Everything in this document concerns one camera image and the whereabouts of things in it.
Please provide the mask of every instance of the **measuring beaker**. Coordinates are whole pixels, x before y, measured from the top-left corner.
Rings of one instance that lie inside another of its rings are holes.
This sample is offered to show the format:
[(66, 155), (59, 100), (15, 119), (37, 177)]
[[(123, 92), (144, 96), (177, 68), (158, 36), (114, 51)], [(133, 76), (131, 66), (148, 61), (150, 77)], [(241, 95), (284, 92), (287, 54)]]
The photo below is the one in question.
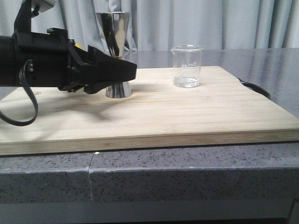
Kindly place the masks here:
[(174, 85), (184, 88), (199, 86), (202, 50), (202, 46), (190, 44), (178, 45), (171, 48), (171, 51), (174, 54)]

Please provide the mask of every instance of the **metal jigger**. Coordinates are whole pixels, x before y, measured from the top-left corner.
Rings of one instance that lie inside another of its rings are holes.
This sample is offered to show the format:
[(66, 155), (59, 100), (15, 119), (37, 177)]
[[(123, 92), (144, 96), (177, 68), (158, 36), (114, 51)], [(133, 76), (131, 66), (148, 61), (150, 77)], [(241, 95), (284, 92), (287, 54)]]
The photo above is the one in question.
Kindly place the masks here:
[[(122, 59), (130, 13), (112, 12), (97, 13), (99, 24), (103, 30), (110, 55)], [(113, 84), (106, 88), (106, 96), (125, 98), (132, 95), (129, 82)]]

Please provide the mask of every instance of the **black cable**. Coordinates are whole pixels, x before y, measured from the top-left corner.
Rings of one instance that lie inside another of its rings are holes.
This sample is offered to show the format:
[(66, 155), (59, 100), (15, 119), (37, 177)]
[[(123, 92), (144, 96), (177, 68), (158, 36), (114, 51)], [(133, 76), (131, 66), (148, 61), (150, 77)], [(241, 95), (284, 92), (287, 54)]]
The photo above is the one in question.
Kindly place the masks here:
[(271, 99), (271, 95), (266, 90), (264, 90), (262, 87), (260, 87), (258, 85), (255, 85), (253, 83), (245, 82), (245, 81), (241, 80), (240, 78), (238, 78), (238, 79), (240, 80), (240, 82), (242, 83), (242, 85), (251, 88), (253, 91), (258, 92), (258, 93), (264, 95), (268, 99)]
[(28, 85), (28, 83), (26, 81), (26, 78), (25, 78), (25, 73), (27, 71), (28, 65), (32, 64), (32, 63), (33, 63), (32, 59), (28, 59), (26, 61), (26, 63), (24, 64), (24, 66), (21, 68), (21, 70), (19, 72), (19, 78), (20, 78), (20, 83), (21, 83), (23, 89), (25, 90), (25, 92), (27, 93), (27, 95), (29, 96), (30, 100), (33, 103), (33, 106), (34, 106), (34, 109), (35, 109), (35, 114), (34, 114), (33, 118), (30, 119), (30, 120), (27, 120), (27, 121), (17, 121), (17, 120), (10, 119), (9, 117), (5, 116), (0, 111), (0, 118), (2, 120), (4, 120), (5, 122), (11, 124), (11, 125), (15, 125), (15, 126), (27, 126), (27, 125), (32, 124), (35, 121), (36, 117), (37, 117), (37, 113), (38, 113), (37, 100), (36, 100), (36, 97), (35, 97), (33, 91), (31, 90), (31, 88), (29, 87), (29, 85)]

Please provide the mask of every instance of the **gray countertop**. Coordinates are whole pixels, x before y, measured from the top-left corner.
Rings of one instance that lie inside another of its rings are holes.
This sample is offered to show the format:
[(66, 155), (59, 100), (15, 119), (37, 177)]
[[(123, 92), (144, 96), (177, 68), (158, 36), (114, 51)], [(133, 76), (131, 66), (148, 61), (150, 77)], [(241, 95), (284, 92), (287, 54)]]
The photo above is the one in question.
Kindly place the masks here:
[[(170, 52), (125, 59), (139, 68), (172, 66)], [(263, 87), (299, 117), (299, 49), (206, 50), (202, 65)], [(299, 142), (0, 157), (0, 205), (294, 198)]]

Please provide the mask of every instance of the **wood grain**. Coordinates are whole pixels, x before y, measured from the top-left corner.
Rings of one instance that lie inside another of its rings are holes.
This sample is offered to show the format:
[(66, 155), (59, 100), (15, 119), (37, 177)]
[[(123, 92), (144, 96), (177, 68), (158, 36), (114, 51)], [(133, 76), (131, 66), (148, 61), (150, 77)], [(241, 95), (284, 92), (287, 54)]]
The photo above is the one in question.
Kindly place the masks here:
[[(36, 121), (0, 122), (0, 155), (299, 140), (299, 119), (241, 85), (221, 67), (202, 67), (201, 85), (179, 88), (172, 69), (138, 69), (125, 99), (33, 88)], [(28, 119), (34, 110), (22, 88), (1, 110)]]

